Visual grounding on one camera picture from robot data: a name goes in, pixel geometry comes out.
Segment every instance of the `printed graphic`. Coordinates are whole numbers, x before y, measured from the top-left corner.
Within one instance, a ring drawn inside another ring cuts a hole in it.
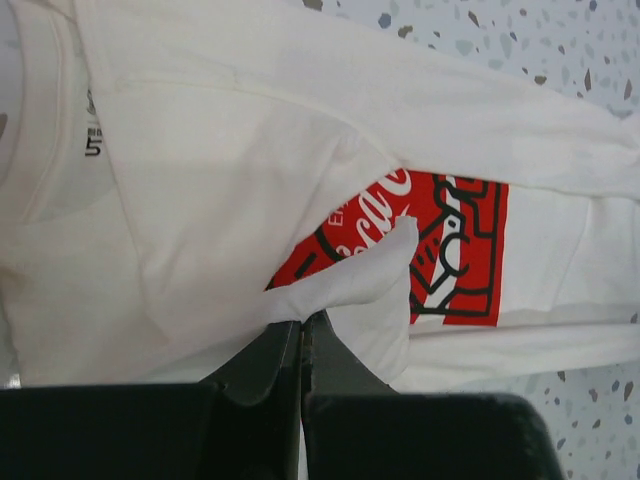
[[[87,112],[91,115],[89,126],[87,127],[87,143],[84,149],[85,157],[97,157],[102,153],[102,129],[96,117],[96,107],[93,104],[91,90],[87,91]]]
[[[498,321],[506,185],[398,170],[333,212],[302,241],[269,287],[288,285],[375,245],[398,216],[418,219],[411,263],[411,323]]]
[[[8,121],[9,116],[6,113],[0,113],[0,140],[2,140],[2,135],[4,135],[4,129],[7,127]]]

